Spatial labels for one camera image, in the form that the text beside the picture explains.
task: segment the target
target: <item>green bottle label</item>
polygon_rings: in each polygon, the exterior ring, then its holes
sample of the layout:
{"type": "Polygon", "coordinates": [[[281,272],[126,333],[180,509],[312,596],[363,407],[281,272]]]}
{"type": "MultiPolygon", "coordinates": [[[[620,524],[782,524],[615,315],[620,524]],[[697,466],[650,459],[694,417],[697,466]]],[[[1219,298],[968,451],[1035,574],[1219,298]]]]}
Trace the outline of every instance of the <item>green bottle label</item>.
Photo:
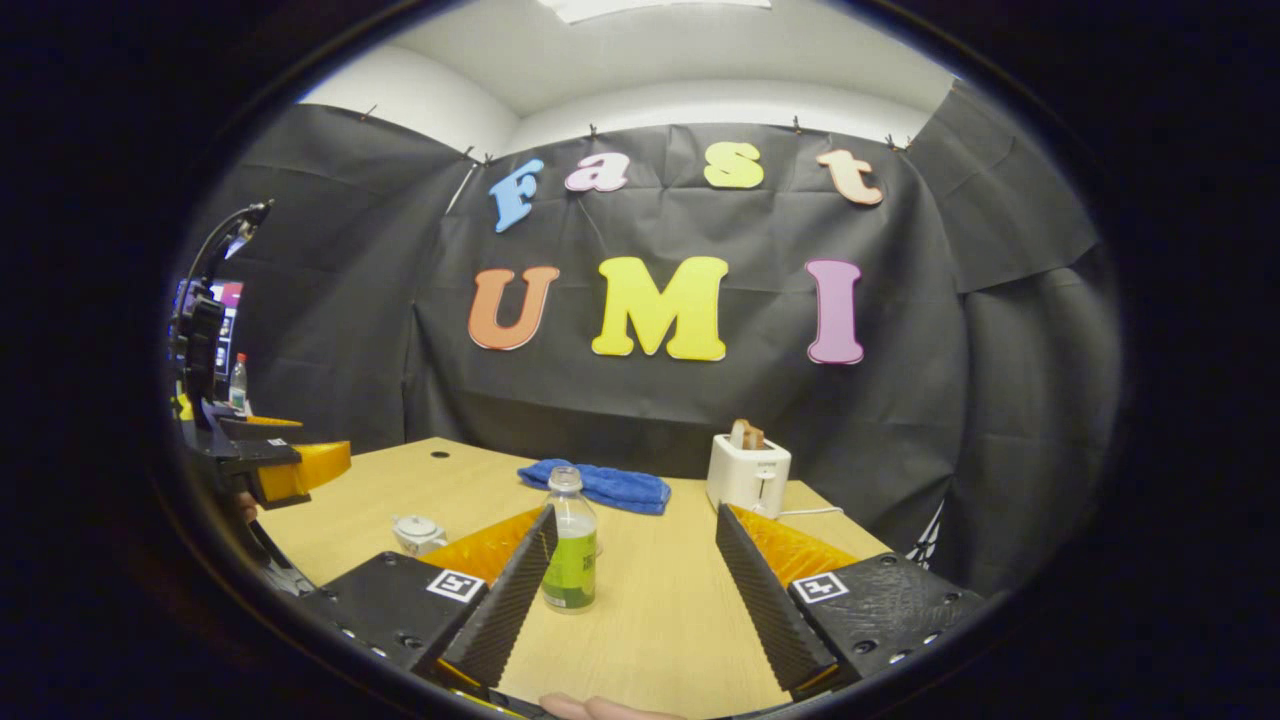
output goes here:
{"type": "Polygon", "coordinates": [[[543,577],[547,602],[575,610],[595,600],[595,530],[590,534],[561,537],[543,577]]]}

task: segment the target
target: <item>white toaster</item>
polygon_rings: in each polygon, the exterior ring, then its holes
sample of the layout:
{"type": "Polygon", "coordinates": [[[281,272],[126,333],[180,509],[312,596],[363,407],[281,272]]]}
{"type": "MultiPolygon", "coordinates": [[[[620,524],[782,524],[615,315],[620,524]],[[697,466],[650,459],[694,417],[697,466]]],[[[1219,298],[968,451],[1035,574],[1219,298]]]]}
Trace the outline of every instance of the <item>white toaster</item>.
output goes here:
{"type": "Polygon", "coordinates": [[[722,502],[737,505],[765,518],[782,512],[782,495],[791,454],[764,441],[765,450],[741,450],[728,442],[728,436],[712,438],[712,462],[707,469],[707,497],[712,507],[722,502]]]}

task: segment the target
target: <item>water bottle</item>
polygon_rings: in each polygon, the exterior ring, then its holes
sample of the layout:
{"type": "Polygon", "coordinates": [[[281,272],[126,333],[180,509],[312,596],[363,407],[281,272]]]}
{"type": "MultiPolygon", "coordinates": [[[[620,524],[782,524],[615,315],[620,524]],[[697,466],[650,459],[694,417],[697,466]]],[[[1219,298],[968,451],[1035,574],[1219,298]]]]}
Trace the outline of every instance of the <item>water bottle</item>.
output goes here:
{"type": "Polygon", "coordinates": [[[244,354],[236,354],[236,369],[232,370],[232,407],[246,411],[248,402],[248,374],[244,370],[244,354]]]}
{"type": "Polygon", "coordinates": [[[543,597],[558,612],[586,612],[595,602],[595,512],[582,497],[577,468],[552,469],[547,487],[559,542],[543,577],[543,597]]]}

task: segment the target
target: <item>white wall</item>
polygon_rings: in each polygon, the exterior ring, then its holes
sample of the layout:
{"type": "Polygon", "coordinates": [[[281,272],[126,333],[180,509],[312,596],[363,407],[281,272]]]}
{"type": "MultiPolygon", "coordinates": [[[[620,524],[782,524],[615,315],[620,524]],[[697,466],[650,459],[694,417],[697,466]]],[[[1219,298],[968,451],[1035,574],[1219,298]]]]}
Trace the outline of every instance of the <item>white wall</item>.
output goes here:
{"type": "MultiPolygon", "coordinates": [[[[942,102],[946,91],[937,101],[942,102]]],[[[596,131],[680,123],[760,123],[831,131],[905,145],[929,113],[879,97],[818,85],[771,81],[694,81],[650,85],[570,101],[524,118],[503,154],[596,131]]]]}
{"type": "Polygon", "coordinates": [[[300,102],[333,105],[407,127],[456,150],[502,155],[520,118],[484,88],[412,50],[384,45],[329,76],[300,102]]]}

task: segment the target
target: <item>table surface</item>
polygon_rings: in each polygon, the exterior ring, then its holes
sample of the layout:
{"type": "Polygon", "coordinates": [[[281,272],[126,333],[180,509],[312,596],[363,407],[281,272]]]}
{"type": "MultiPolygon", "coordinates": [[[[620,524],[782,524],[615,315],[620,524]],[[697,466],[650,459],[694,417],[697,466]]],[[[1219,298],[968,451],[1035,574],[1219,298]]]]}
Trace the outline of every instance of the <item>table surface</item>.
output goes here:
{"type": "MultiPolygon", "coordinates": [[[[536,507],[545,492],[516,475],[531,464],[425,439],[357,455],[351,470],[312,491],[311,502],[261,512],[259,521],[303,574],[324,584],[379,552],[399,551],[392,515],[430,518],[454,541],[536,507]]],[[[499,692],[530,702],[557,691],[580,700],[602,696],[686,717],[791,700],[773,678],[716,547],[705,480],[667,483],[671,501],[663,515],[593,503],[603,546],[595,607],[561,615],[538,597],[499,692]]],[[[787,483],[785,511],[829,505],[804,483],[787,483]]],[[[888,552],[841,512],[780,520],[859,559],[888,552]]]]}

